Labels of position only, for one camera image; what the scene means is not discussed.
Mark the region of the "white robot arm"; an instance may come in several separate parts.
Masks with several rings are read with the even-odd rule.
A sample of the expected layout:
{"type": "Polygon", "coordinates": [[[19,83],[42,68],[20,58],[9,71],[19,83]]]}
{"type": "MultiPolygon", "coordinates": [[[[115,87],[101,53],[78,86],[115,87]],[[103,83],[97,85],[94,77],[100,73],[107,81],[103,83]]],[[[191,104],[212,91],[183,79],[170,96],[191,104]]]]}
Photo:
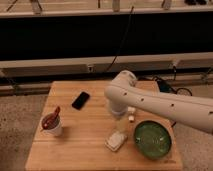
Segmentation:
{"type": "Polygon", "coordinates": [[[123,115],[131,106],[213,135],[213,99],[143,90],[136,83],[136,76],[124,70],[108,84],[111,113],[123,115]]]}

